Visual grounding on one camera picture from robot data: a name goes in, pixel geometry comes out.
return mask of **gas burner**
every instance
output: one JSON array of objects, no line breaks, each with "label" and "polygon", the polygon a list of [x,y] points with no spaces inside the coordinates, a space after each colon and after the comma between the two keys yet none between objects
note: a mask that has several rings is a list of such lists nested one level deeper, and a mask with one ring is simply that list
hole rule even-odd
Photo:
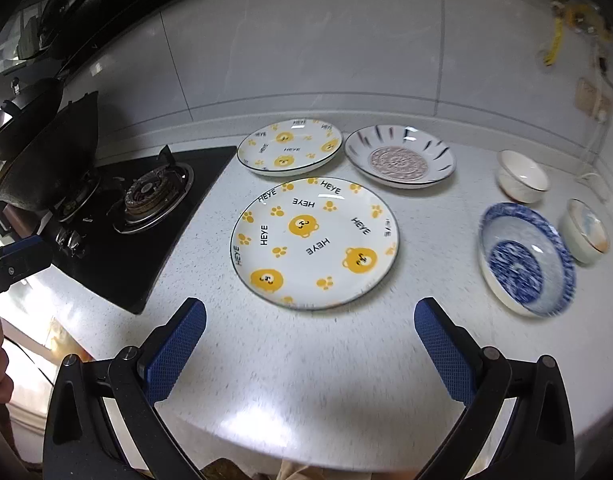
[{"label": "gas burner", "polygon": [[193,169],[183,162],[161,166],[138,178],[124,197],[124,214],[113,228],[132,235],[155,226],[182,201],[193,184]]},{"label": "gas burner", "polygon": [[85,174],[59,205],[56,213],[58,222],[66,222],[73,218],[75,213],[80,211],[80,208],[93,196],[99,185],[100,175],[97,171],[91,170]]}]

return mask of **gas stove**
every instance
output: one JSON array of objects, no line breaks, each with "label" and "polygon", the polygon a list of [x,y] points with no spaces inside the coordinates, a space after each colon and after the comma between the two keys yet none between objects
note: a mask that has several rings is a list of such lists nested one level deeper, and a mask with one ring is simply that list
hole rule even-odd
[{"label": "gas stove", "polygon": [[91,291],[140,314],[204,196],[235,146],[159,155],[95,168],[42,229],[53,263]]}]

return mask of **screw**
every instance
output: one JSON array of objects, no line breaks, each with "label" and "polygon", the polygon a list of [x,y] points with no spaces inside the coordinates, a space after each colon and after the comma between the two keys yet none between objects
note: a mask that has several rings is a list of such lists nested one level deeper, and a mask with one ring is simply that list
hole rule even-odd
[{"label": "screw", "polygon": [[138,349],[135,348],[135,346],[128,346],[123,349],[123,352],[125,352],[125,354],[122,356],[122,359],[125,361],[130,361],[138,354]]},{"label": "screw", "polygon": [[552,358],[550,355],[545,355],[542,358],[542,364],[544,364],[544,366],[546,366],[547,368],[555,368],[555,359]]},{"label": "screw", "polygon": [[500,352],[498,352],[492,346],[488,346],[487,348],[485,348],[485,357],[487,359],[490,359],[491,361],[496,361],[500,358]]},{"label": "screw", "polygon": [[64,361],[62,361],[62,363],[64,364],[64,366],[71,366],[75,364],[76,361],[77,361],[77,355],[69,354],[64,358]]}]

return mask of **yellow bear face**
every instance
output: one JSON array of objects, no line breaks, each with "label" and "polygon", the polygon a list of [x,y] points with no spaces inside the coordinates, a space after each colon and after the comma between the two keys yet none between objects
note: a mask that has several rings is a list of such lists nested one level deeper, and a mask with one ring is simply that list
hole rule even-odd
[{"label": "yellow bear face", "polygon": [[369,272],[378,263],[376,251],[367,249],[366,247],[349,247],[346,254],[346,258],[344,258],[343,261],[343,267],[346,267],[356,274]]},{"label": "yellow bear face", "polygon": [[251,273],[251,285],[266,292],[275,292],[284,283],[284,278],[275,269],[259,269]]},{"label": "yellow bear face", "polygon": [[291,132],[282,132],[281,134],[275,136],[275,140],[283,143],[289,142],[290,140],[293,140],[293,134]]},{"label": "yellow bear face", "polygon": [[282,166],[292,165],[295,160],[296,159],[293,158],[292,155],[280,155],[278,158],[275,159],[275,162],[273,162],[273,164],[281,168]]},{"label": "yellow bear face", "polygon": [[296,216],[288,223],[288,230],[302,238],[309,238],[319,227],[317,220],[311,215]]},{"label": "yellow bear face", "polygon": [[338,139],[329,140],[329,142],[325,142],[320,149],[323,152],[333,152],[338,142],[340,142]]}]

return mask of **white plate with yellow bears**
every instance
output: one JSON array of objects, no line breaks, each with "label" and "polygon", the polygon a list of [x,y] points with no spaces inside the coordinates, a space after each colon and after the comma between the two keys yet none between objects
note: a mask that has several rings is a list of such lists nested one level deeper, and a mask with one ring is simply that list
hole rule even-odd
[{"label": "white plate with yellow bears", "polygon": [[343,134],[318,119],[269,124],[240,143],[237,158],[253,173],[293,176],[326,164],[343,145]]},{"label": "white plate with yellow bears", "polygon": [[231,260],[258,296],[317,310],[371,290],[389,272],[398,240],[393,213],[372,191],[339,178],[302,178],[245,209]]}]

